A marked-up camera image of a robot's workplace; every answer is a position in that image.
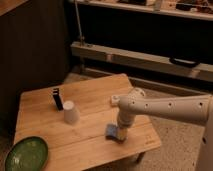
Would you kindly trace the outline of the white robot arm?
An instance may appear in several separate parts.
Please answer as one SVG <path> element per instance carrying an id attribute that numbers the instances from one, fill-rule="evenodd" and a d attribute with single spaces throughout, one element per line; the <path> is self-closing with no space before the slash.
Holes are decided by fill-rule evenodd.
<path id="1" fill-rule="evenodd" d="M 213 95 L 173 98 L 147 98 L 140 88 L 122 95 L 117 116 L 120 140 L 127 136 L 136 115 L 150 115 L 205 127 L 196 164 L 196 171 L 213 171 Z"/>

